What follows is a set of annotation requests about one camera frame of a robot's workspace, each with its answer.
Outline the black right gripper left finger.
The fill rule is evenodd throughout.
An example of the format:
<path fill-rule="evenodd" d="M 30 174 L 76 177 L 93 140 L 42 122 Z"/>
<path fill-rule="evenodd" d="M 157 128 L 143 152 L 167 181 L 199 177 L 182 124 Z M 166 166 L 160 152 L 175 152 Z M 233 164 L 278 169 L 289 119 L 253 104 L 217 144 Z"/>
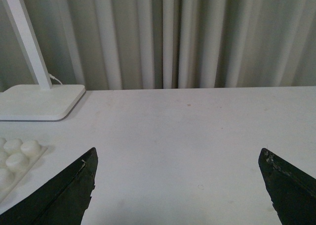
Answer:
<path fill-rule="evenodd" d="M 79 225 L 95 188 L 98 165 L 91 148 L 0 216 L 2 225 Z"/>

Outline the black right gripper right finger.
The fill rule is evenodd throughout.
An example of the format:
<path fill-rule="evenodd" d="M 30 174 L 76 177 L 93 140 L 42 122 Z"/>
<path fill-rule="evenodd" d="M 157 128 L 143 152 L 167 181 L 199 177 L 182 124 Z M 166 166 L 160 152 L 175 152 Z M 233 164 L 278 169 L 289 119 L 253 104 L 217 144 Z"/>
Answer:
<path fill-rule="evenodd" d="M 283 225 L 316 223 L 316 179 L 262 148 L 259 168 L 273 208 Z"/>

